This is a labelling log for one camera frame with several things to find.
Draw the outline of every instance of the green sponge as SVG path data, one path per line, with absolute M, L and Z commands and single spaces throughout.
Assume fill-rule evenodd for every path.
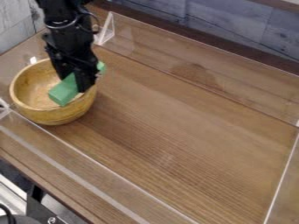
M 79 93 L 75 73 L 58 84 L 50 91 L 49 95 L 51 99 L 65 107 Z

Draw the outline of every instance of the cable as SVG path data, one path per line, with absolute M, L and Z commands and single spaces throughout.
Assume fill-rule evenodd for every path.
M 6 215 L 7 215 L 7 221 L 9 221 L 7 224 L 17 224 L 15 217 L 14 217 L 14 215 L 13 215 L 11 210 L 9 209 L 9 207 L 6 205 L 0 204 L 0 208 L 5 210 Z

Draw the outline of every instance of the green object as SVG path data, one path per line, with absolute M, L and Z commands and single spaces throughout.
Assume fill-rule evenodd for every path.
M 105 74 L 107 71 L 107 65 L 102 61 L 98 63 L 98 70 L 102 72 L 102 74 Z
M 79 93 L 75 73 L 58 84 L 50 91 L 49 95 L 51 99 L 65 107 Z

